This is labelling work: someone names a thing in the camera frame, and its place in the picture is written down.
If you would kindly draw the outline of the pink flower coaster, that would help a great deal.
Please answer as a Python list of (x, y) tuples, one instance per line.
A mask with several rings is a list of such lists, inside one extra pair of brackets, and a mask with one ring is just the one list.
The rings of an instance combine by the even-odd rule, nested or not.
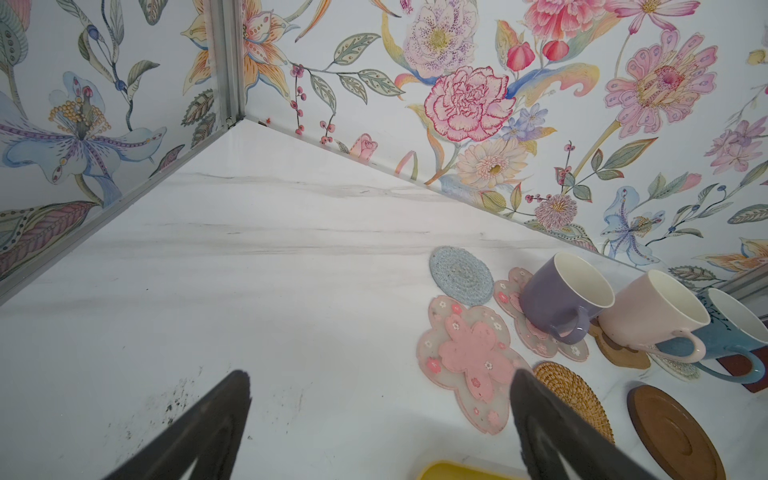
[(589, 357), (589, 348), (584, 340), (574, 345), (565, 344), (535, 327), (523, 314), (520, 294), (532, 276), (528, 270), (514, 267), (506, 279), (496, 281), (493, 298), (497, 305), (513, 319), (519, 339), (535, 354), (543, 358), (561, 354), (572, 361), (585, 362)]
[(467, 307), (441, 295), (428, 307), (430, 328), (416, 350), (424, 375), (454, 393), (466, 419), (480, 432), (497, 435), (510, 418), (515, 374), (531, 371), (511, 348), (509, 328), (486, 306)]

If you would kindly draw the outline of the brown wooden round coaster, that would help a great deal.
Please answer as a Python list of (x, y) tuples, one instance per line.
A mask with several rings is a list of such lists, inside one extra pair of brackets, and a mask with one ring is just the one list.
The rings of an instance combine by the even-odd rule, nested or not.
[(632, 424), (653, 459), (672, 479), (725, 479), (709, 436), (674, 398), (649, 385), (627, 396)]

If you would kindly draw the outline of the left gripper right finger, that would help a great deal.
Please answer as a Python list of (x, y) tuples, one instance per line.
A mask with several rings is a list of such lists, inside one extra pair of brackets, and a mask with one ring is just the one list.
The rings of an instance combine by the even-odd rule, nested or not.
[(519, 370), (509, 400), (532, 479), (651, 479), (533, 373)]

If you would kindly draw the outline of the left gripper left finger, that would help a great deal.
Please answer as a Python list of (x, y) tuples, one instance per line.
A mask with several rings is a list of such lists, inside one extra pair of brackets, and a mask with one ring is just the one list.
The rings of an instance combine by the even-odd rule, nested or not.
[(109, 479), (229, 479), (251, 405), (250, 376), (230, 372)]

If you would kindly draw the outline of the brown paw coaster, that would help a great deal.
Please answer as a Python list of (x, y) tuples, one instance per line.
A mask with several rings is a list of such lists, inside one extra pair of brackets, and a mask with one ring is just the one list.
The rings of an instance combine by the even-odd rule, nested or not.
[(591, 321), (589, 334), (595, 339), (599, 350), (605, 358), (613, 365), (636, 370), (647, 370), (650, 368), (651, 362), (645, 352), (632, 350), (615, 343), (603, 332), (598, 319)]

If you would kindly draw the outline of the colourful embroidered coaster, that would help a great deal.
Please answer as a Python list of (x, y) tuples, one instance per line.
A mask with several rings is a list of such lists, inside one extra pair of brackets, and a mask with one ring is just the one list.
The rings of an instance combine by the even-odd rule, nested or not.
[(693, 364), (681, 363), (652, 354), (649, 357), (665, 372), (680, 381), (693, 382), (700, 378), (700, 372)]

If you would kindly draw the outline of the grey woven coaster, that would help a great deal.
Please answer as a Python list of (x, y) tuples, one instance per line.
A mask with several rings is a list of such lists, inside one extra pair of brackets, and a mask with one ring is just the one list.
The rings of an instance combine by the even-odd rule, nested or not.
[(467, 306), (480, 306), (493, 294), (489, 268), (465, 249), (440, 246), (429, 258), (430, 274), (447, 296)]

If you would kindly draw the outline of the pink handle mug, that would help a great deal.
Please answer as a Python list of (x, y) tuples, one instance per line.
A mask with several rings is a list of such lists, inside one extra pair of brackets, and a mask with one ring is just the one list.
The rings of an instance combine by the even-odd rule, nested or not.
[[(650, 270), (616, 294), (612, 307), (598, 316), (603, 333), (614, 343), (681, 363), (696, 363), (706, 354), (694, 332), (709, 325), (710, 315), (696, 295), (674, 277)], [(666, 354), (654, 347), (671, 339), (691, 346), (687, 355)]]

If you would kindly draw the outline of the rattan woven coaster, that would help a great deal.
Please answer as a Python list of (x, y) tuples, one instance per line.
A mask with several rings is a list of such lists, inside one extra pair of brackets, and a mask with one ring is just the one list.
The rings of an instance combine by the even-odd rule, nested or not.
[(603, 405), (581, 376), (555, 362), (540, 362), (534, 367), (534, 375), (598, 433), (610, 443), (615, 443)]

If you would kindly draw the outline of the purple handle mug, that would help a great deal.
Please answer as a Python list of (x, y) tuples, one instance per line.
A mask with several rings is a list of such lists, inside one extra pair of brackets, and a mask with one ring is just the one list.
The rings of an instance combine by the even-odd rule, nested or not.
[(614, 303), (615, 293), (604, 276), (584, 259), (565, 252), (536, 271), (520, 294), (527, 320), (569, 345), (583, 340), (591, 320)]

